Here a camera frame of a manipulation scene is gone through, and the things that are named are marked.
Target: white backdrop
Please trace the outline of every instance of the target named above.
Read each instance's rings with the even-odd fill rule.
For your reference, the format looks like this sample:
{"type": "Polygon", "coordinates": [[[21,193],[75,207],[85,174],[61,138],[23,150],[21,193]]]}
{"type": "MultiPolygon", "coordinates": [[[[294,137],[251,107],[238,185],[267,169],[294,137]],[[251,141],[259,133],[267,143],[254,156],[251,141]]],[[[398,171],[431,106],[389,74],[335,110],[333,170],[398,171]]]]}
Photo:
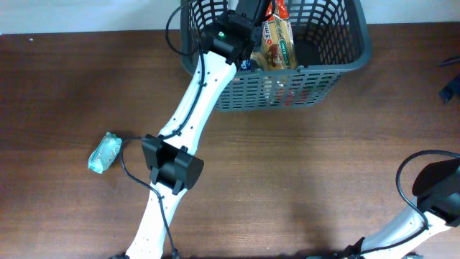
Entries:
{"type": "MultiPolygon", "coordinates": [[[[164,29],[179,2],[0,0],[0,33],[164,29]]],[[[460,0],[361,0],[361,3],[370,24],[460,22],[460,0]]],[[[179,18],[172,24],[172,28],[178,27],[179,18]]]]}

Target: teal packet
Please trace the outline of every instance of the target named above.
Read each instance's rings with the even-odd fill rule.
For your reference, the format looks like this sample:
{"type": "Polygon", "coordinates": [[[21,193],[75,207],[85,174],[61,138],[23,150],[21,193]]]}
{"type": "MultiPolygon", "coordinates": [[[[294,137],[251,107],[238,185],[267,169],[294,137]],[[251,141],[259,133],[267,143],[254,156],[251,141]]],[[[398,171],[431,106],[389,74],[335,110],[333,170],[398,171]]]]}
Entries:
{"type": "Polygon", "coordinates": [[[121,139],[107,132],[101,144],[94,150],[88,160],[88,169],[96,173],[103,173],[113,163],[120,151],[121,139]]]}

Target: basket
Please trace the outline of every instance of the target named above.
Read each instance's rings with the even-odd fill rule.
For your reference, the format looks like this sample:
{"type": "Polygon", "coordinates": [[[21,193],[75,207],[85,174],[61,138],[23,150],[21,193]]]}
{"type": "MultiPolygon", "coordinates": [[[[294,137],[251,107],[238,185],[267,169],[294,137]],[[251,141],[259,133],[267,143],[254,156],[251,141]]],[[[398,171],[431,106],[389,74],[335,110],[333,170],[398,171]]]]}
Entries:
{"type": "MultiPolygon", "coordinates": [[[[239,71],[216,102],[219,111],[312,106],[345,72],[361,68],[370,59],[372,46],[359,0],[285,0],[285,4],[299,67],[239,71]]],[[[227,6],[227,0],[198,0],[182,10],[183,52],[196,46],[201,29],[227,6]]],[[[197,62],[198,54],[182,57],[183,67],[190,74],[197,62]]]]}

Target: food wrapper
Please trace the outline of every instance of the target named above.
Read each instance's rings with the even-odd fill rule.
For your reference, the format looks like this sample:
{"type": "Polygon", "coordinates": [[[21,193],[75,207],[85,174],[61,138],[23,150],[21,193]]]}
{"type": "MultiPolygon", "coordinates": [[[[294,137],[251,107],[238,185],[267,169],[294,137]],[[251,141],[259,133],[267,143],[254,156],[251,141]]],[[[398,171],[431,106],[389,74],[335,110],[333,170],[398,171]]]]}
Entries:
{"type": "Polygon", "coordinates": [[[94,150],[88,160],[88,169],[102,173],[113,163],[120,151],[121,139],[107,132],[101,144],[94,150]]]}
{"type": "MultiPolygon", "coordinates": [[[[262,26],[262,52],[268,66],[264,70],[296,69],[293,29],[284,0],[276,0],[277,8],[262,26]]],[[[272,13],[272,4],[267,15],[272,13]]]]}

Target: wooden table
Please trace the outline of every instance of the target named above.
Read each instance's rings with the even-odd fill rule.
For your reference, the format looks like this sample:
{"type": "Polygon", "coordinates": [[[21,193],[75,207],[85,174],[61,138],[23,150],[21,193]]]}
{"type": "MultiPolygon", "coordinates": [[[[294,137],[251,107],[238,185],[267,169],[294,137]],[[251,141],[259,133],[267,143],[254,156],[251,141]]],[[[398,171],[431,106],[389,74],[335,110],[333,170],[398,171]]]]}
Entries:
{"type": "MultiPolygon", "coordinates": [[[[438,96],[460,67],[436,67],[460,53],[460,24],[369,31],[370,63],[320,104],[211,115],[197,153],[205,169],[171,227],[182,255],[344,249],[405,207],[395,171],[407,156],[460,151],[459,101],[438,96]]],[[[106,132],[159,132],[190,81],[180,58],[163,32],[3,35],[0,50],[0,258],[125,251],[148,192],[119,162],[103,175],[88,171],[88,157],[106,132]]],[[[139,147],[130,144],[125,159],[147,181],[139,147]]],[[[440,159],[411,163],[404,189],[440,159]]],[[[455,229],[417,252],[460,258],[459,242],[455,229]]]]}

